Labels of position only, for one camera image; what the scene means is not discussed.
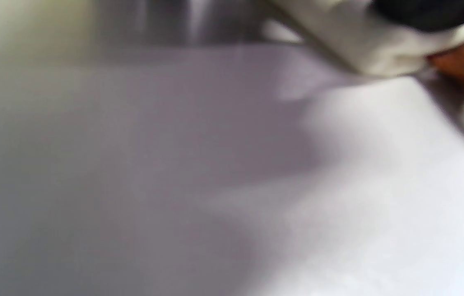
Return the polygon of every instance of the dark sleeve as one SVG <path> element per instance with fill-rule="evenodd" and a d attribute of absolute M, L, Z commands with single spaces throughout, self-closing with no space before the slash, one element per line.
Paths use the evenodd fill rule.
<path fill-rule="evenodd" d="M 393 23 L 423 32 L 464 24 L 464 0 L 374 0 L 372 7 Z"/>

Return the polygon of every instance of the stainless steel surface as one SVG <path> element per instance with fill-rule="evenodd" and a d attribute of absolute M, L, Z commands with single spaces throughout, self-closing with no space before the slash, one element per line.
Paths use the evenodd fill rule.
<path fill-rule="evenodd" d="M 0 0 L 0 296 L 464 291 L 439 95 L 260 21 L 245 0 Z"/>

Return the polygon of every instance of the white countertop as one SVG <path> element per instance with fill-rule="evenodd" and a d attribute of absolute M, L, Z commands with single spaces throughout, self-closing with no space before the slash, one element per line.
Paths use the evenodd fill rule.
<path fill-rule="evenodd" d="M 464 296 L 444 82 L 245 40 L 20 48 L 0 60 L 0 296 Z"/>

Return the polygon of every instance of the sleeve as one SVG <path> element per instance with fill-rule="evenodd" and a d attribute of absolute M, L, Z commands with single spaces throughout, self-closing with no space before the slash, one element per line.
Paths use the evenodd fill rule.
<path fill-rule="evenodd" d="M 389 21 L 422 32 L 438 32 L 464 24 L 464 0 L 374 0 Z"/>

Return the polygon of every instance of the towel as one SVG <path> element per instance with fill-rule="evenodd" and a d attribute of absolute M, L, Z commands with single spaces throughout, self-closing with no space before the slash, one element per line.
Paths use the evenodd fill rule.
<path fill-rule="evenodd" d="M 356 71 L 398 76 L 428 66 L 426 56 L 464 43 L 464 25 L 422 33 L 369 9 L 372 0 L 270 0 Z"/>

